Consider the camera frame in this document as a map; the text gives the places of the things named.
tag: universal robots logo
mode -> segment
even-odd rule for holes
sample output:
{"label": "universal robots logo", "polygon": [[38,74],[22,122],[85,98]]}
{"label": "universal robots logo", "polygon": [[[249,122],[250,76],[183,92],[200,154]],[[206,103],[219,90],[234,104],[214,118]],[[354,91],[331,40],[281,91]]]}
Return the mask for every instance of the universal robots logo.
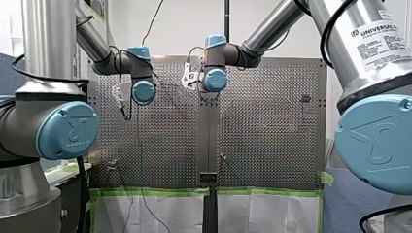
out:
{"label": "universal robots logo", "polygon": [[72,146],[81,145],[90,141],[89,135],[89,117],[73,117],[69,121],[71,130],[69,132],[69,140],[73,143]]}
{"label": "universal robots logo", "polygon": [[360,34],[359,30],[356,29],[355,31],[352,32],[352,37],[356,37]]}

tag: metal stand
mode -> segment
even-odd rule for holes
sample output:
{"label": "metal stand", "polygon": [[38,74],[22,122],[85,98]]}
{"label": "metal stand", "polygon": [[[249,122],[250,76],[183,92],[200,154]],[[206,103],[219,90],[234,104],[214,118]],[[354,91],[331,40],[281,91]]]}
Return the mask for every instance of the metal stand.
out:
{"label": "metal stand", "polygon": [[218,192],[217,187],[210,187],[209,196],[203,202],[202,233],[218,233]]}
{"label": "metal stand", "polygon": [[203,202],[203,233],[218,233],[217,144],[219,100],[216,93],[204,94],[199,106],[200,185],[209,188]]}

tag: vertical metal pole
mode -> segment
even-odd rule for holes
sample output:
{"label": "vertical metal pole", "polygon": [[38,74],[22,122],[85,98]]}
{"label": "vertical metal pole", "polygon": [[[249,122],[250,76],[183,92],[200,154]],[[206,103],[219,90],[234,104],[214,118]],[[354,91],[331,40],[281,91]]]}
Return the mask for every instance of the vertical metal pole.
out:
{"label": "vertical metal pole", "polygon": [[73,79],[75,1],[21,0],[25,67],[37,76]]}
{"label": "vertical metal pole", "polygon": [[224,35],[230,42],[230,0],[224,0]]}

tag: robotic arm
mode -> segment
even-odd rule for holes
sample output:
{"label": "robotic arm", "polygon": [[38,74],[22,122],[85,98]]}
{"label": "robotic arm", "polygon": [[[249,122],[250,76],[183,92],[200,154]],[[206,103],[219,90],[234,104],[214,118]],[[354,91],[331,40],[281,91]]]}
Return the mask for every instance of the robotic arm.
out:
{"label": "robotic arm", "polygon": [[[227,43],[224,36],[208,37],[203,90],[226,87],[226,65],[257,67],[303,17],[298,6],[303,3],[296,1],[283,0],[241,46]],[[337,104],[340,157],[362,181],[412,195],[412,97],[399,94],[399,88],[412,84],[412,56],[391,14],[381,0],[307,0],[307,6],[343,87]]]}
{"label": "robotic arm", "polygon": [[155,98],[153,67],[147,47],[132,47],[114,54],[93,25],[76,6],[77,42],[93,61],[93,69],[100,75],[130,74],[133,100],[141,105]]}
{"label": "robotic arm", "polygon": [[88,81],[73,80],[76,30],[96,73],[131,75],[139,104],[155,97],[153,67],[147,48],[113,54],[82,21],[86,17],[73,0],[21,3],[25,55],[20,59],[25,58],[26,71],[14,68],[31,79],[15,96],[0,96],[0,229],[57,233],[67,213],[61,210],[60,190],[49,187],[39,160],[78,158],[98,131],[97,114],[82,89]]}

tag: gray joint housing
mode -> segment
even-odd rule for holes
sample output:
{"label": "gray joint housing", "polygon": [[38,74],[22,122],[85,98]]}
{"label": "gray joint housing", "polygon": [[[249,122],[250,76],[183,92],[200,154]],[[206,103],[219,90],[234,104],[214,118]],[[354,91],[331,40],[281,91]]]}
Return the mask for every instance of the gray joint housing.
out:
{"label": "gray joint housing", "polygon": [[223,44],[206,49],[205,73],[211,69],[220,68],[224,70],[226,65],[256,68],[260,64],[261,55],[251,53],[244,47],[232,44]]}
{"label": "gray joint housing", "polygon": [[110,54],[103,60],[94,62],[93,70],[100,75],[130,74],[132,79],[144,79],[152,76],[152,67],[149,62],[140,60],[132,55],[122,52]]}

